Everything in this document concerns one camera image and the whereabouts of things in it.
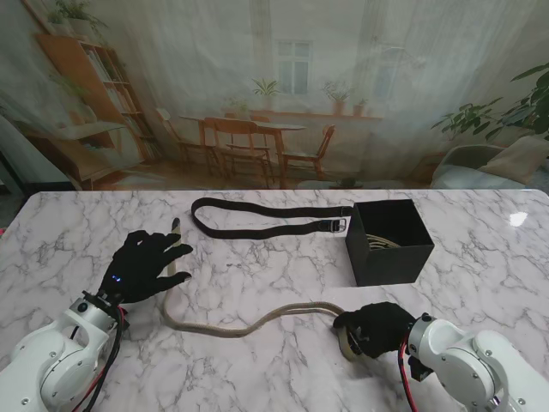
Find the white marble surface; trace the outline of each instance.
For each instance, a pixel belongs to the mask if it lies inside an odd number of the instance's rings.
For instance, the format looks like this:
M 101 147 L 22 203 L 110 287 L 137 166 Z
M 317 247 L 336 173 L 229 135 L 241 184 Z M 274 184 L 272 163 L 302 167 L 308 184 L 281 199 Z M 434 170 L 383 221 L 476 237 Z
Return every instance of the white marble surface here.
M 436 247 L 415 284 L 356 288 L 343 235 L 210 239 L 189 213 L 205 195 L 274 207 L 411 197 Z M 171 302 L 181 319 L 239 327 L 290 302 L 328 300 L 354 310 L 391 300 L 413 315 L 430 312 L 470 330 L 498 330 L 549 377 L 548 212 L 549 198 L 539 191 L 43 193 L 0 240 L 0 367 L 23 336 L 83 289 L 97 289 L 128 232 L 167 232 L 177 216 L 183 240 L 195 247 L 178 260 L 178 269 L 193 275 Z M 203 216 L 224 227 L 274 221 L 218 209 L 203 209 Z M 329 317 L 286 317 L 226 340 L 168 329 L 160 300 L 132 309 L 130 332 L 95 411 L 409 410 L 396 354 L 348 363 Z M 462 410 L 434 376 L 411 385 L 422 412 Z

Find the black belt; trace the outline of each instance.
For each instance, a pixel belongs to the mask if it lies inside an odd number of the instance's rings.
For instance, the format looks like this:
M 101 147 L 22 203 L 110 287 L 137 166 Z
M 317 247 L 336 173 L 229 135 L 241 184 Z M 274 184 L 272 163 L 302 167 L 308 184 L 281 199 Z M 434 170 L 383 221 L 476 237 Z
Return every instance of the black belt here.
M 196 217 L 196 211 L 204 206 L 212 206 L 214 208 L 237 210 L 240 212 L 256 213 L 258 215 L 269 217 L 280 217 L 281 219 L 293 217 L 339 217 L 336 220 L 312 221 L 304 225 L 285 225 L 270 227 L 262 230 L 218 230 L 207 227 Z M 231 202 L 223 199 L 214 199 L 212 197 L 203 197 L 195 200 L 190 213 L 192 220 L 206 235 L 216 239 L 268 239 L 274 236 L 284 236 L 287 234 L 308 234 L 313 232 L 331 232 L 340 233 L 347 228 L 347 221 L 341 219 L 344 216 L 350 216 L 353 211 L 352 206 L 337 206 L 334 208 L 291 208 L 291 209 L 274 209 L 266 208 L 254 203 L 247 202 Z

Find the open box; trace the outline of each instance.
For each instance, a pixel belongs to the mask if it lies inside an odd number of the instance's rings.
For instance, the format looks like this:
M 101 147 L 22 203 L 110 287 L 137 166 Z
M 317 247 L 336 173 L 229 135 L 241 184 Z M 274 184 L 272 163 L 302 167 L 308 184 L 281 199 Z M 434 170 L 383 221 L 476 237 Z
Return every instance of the open box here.
M 366 234 L 399 247 L 371 249 Z M 410 199 L 355 203 L 345 243 L 358 286 L 414 283 L 435 247 Z

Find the robotic arm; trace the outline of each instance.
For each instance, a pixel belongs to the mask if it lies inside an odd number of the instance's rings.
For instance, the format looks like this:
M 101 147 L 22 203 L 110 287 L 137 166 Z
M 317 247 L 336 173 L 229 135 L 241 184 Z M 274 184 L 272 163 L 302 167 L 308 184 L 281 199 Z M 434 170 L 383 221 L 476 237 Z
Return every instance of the robotic arm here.
M 502 335 L 467 333 L 452 323 L 423 315 L 407 343 L 412 377 L 434 372 L 443 388 L 471 411 L 547 410 L 549 383 Z
M 426 313 L 416 320 L 389 302 L 342 313 L 334 327 L 343 326 L 355 354 L 377 358 L 405 342 L 412 378 L 421 382 L 434 372 L 471 412 L 547 410 L 549 383 L 496 331 L 466 332 Z
M 175 233 L 130 233 L 114 254 L 96 295 L 84 292 L 58 320 L 15 346 L 11 363 L 0 372 L 0 410 L 71 411 L 95 390 L 84 410 L 89 411 L 128 325 L 118 305 L 145 300 L 190 278 L 187 272 L 159 277 L 170 262 L 192 252 L 189 245 L 171 247 L 180 238 Z M 85 344 L 63 333 L 75 327 L 84 333 Z M 101 350 L 113 331 L 117 338 L 105 366 L 99 368 Z
M 115 325 L 115 318 L 94 302 L 97 304 L 98 298 L 86 294 L 58 320 L 25 336 L 15 346 L 11 363 L 0 373 L 3 410 L 58 410 L 92 384 L 99 373 L 100 351 Z M 87 345 L 63 334 L 63 330 L 76 326 L 85 332 Z

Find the window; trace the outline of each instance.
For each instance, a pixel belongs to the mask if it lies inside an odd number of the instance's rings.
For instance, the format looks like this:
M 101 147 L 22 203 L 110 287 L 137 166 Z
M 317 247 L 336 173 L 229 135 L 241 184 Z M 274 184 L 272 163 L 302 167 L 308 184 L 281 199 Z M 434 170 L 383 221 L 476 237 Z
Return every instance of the window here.
M 287 94 L 307 94 L 311 73 L 311 43 L 306 41 L 278 42 L 276 64 L 279 90 Z
M 391 45 L 381 47 L 377 61 L 377 74 L 373 94 L 376 100 L 384 101 L 390 98 L 395 82 L 397 68 L 401 64 L 404 49 Z

